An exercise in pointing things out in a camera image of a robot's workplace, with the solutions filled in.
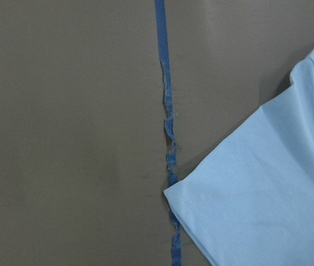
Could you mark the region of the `light blue t-shirt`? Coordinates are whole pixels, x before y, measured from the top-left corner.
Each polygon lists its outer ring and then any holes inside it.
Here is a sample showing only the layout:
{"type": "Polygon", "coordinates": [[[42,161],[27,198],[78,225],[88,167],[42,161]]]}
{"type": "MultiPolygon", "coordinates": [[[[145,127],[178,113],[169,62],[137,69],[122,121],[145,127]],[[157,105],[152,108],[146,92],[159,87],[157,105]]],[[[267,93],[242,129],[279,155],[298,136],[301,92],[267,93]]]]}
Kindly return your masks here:
{"type": "Polygon", "coordinates": [[[290,83],[164,192],[212,265],[314,265],[314,50],[290,83]]]}

